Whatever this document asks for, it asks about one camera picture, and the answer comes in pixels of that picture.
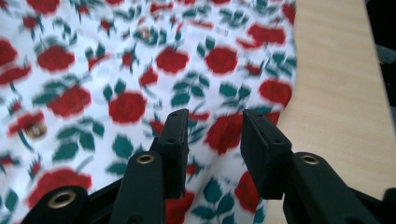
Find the wooden table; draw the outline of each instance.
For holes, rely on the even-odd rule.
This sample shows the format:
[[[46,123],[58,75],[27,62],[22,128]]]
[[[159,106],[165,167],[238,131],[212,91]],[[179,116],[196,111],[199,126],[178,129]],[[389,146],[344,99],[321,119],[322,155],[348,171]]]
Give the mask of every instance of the wooden table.
[[[279,121],[293,151],[323,157],[347,185],[381,199],[396,187],[396,144],[363,0],[297,0],[297,85]],[[269,202],[267,224],[286,223]]]

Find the red rose print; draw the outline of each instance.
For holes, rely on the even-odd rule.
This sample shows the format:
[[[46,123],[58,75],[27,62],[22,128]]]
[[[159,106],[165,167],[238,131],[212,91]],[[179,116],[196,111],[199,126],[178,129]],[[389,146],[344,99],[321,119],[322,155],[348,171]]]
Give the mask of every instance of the red rose print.
[[[248,171],[246,171],[239,180],[238,186],[233,191],[239,200],[241,207],[248,210],[252,214],[256,213],[260,196],[254,186],[253,179]]]
[[[186,195],[181,199],[166,200],[166,223],[183,224],[184,215],[190,209],[194,197],[192,192],[186,191]]]
[[[216,5],[220,5],[220,4],[230,3],[231,0],[211,0],[211,2],[213,2]]]
[[[108,114],[118,123],[138,122],[145,114],[147,100],[140,92],[125,91],[108,104]]]
[[[163,71],[176,74],[178,71],[183,70],[187,62],[189,61],[189,55],[183,52],[176,51],[172,48],[164,49],[157,57],[157,66]]]
[[[158,120],[151,120],[149,122],[149,126],[151,126],[152,131],[156,136],[160,136],[161,132],[163,131],[163,123]]]
[[[158,74],[154,72],[152,67],[150,67],[148,71],[145,72],[143,76],[139,78],[139,84],[141,87],[147,86],[149,84],[155,84],[157,83],[157,81],[158,81]]]
[[[27,199],[27,206],[32,208],[48,192],[64,186],[80,186],[89,189],[92,180],[89,175],[78,174],[70,168],[63,168],[44,173]]]
[[[32,30],[35,28],[35,25],[37,24],[37,18],[36,17],[23,17],[23,25],[26,29]]]
[[[193,120],[193,121],[198,121],[198,120],[208,120],[209,119],[209,112],[205,112],[205,113],[189,113],[189,119]]]
[[[31,71],[32,71],[32,67],[30,65],[24,68],[20,68],[20,67],[11,68],[0,75],[0,86],[13,82],[22,77],[26,77]]]
[[[286,106],[291,98],[291,86],[278,80],[265,80],[259,87],[260,96]]]
[[[74,61],[73,53],[56,45],[49,47],[37,57],[38,65],[51,73],[67,69]]]
[[[194,175],[198,171],[199,167],[195,164],[191,164],[187,166],[186,173],[188,175]]]
[[[248,35],[251,35],[256,42],[259,43],[285,43],[286,36],[283,29],[271,29],[260,26],[259,24],[252,25],[248,31]]]
[[[294,6],[291,5],[283,5],[282,6],[283,14],[285,15],[286,19],[290,22],[290,24],[294,24],[294,18],[296,15],[296,9]]]
[[[177,0],[177,2],[185,6],[189,6],[189,5],[194,5],[195,0]]]
[[[12,48],[8,40],[0,37],[0,66],[14,61],[17,55],[18,52]]]
[[[131,66],[133,60],[134,60],[134,55],[132,53],[124,53],[122,55],[122,64],[125,67]]]
[[[225,154],[228,149],[237,147],[242,133],[242,115],[233,114],[219,117],[206,134],[205,143],[218,152]]]
[[[44,119],[44,115],[41,111],[35,114],[24,114],[17,118],[17,123],[12,124],[8,127],[8,135],[12,135],[19,131],[23,131],[25,129],[31,128],[36,123],[42,121]]]
[[[90,9],[87,6],[85,6],[85,5],[79,5],[78,6],[78,12],[81,15],[90,14]]]
[[[106,2],[111,6],[116,6],[123,3],[124,0],[106,0]]]
[[[215,47],[205,57],[205,62],[214,75],[223,76],[232,72],[238,61],[236,51],[226,47]]]
[[[76,85],[65,91],[60,97],[47,104],[55,115],[68,118],[77,115],[84,107],[91,103],[91,95],[88,91]]]
[[[55,12],[59,2],[60,0],[27,0],[27,4],[43,15]]]
[[[260,73],[262,72],[262,70],[260,69],[259,66],[255,66],[251,63],[248,63],[244,66],[244,68],[246,70],[248,70],[248,74],[254,77],[257,77],[260,75]]]

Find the floral fabric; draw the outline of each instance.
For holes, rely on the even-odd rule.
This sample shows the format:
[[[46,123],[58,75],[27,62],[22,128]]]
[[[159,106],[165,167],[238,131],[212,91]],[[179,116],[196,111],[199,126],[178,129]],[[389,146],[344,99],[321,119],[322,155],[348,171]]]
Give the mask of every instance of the floral fabric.
[[[167,223],[263,223],[241,111],[276,123],[287,105],[294,13],[293,0],[0,0],[0,222],[60,186],[120,179],[188,108],[187,192]]]

